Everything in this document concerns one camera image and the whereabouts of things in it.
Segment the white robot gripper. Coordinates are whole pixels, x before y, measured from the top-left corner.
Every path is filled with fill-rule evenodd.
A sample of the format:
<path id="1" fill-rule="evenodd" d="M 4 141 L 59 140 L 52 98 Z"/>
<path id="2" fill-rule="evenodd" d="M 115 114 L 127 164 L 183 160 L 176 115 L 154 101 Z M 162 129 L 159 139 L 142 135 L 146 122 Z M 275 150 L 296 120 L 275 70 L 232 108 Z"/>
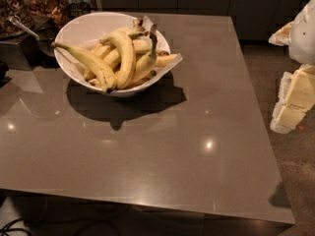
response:
<path id="1" fill-rule="evenodd" d="M 302 64 L 293 74 L 283 73 L 272 114 L 271 130 L 287 134 L 315 105 L 315 0 L 310 0 L 293 22 L 273 33 L 269 42 L 288 45 L 290 58 Z"/>

